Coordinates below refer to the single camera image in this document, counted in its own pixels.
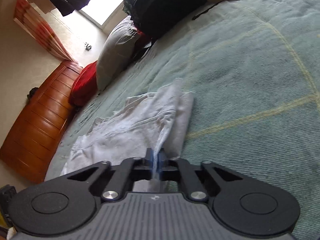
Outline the white long-sleeve shirt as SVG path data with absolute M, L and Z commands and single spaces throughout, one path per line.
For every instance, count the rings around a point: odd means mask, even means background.
M 100 161 L 119 165 L 127 158 L 144 157 L 148 148 L 155 158 L 160 150 L 167 158 L 179 157 L 193 103 L 194 93 L 183 91 L 181 79 L 156 92 L 128 97 L 121 110 L 96 118 L 89 131 L 78 137 L 61 173 Z

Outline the red quilt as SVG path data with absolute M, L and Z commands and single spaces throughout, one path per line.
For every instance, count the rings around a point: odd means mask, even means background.
M 88 64 L 72 85 L 68 102 L 83 107 L 97 92 L 97 61 Z

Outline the wooden headboard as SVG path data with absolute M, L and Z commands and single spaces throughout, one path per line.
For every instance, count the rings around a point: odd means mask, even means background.
M 76 113 L 68 100 L 81 71 L 78 64 L 62 61 L 31 97 L 1 146 L 1 160 L 32 183 L 44 181 L 57 146 Z

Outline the grey green pillow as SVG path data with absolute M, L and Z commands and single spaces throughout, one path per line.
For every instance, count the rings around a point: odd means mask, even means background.
M 139 37 L 130 16 L 111 31 L 97 61 L 96 79 L 99 91 L 103 91 L 129 64 Z

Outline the green checked bed cover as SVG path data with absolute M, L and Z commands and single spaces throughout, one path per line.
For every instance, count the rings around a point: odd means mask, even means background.
M 49 165 L 126 98 L 176 78 L 195 94 L 182 155 L 291 192 L 293 232 L 319 238 L 319 0 L 233 0 L 200 8 L 159 39 L 74 118 Z

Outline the black backpack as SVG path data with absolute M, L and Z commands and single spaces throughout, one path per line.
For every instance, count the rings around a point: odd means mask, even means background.
M 123 11 L 131 16 L 138 31 L 150 44 L 166 34 L 178 22 L 207 0 L 123 0 Z

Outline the orange curtain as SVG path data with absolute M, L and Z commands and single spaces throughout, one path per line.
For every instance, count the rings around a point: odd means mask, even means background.
M 21 26 L 39 45 L 54 57 L 60 60 L 75 62 L 75 59 L 64 47 L 51 26 L 27 2 L 17 0 L 14 10 L 14 20 Z

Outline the wall hook fixture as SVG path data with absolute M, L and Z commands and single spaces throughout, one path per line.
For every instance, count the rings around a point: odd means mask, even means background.
M 91 49 L 92 49 L 92 46 L 89 44 L 89 43 L 85 43 L 85 49 L 87 50 L 87 51 L 90 51 Z

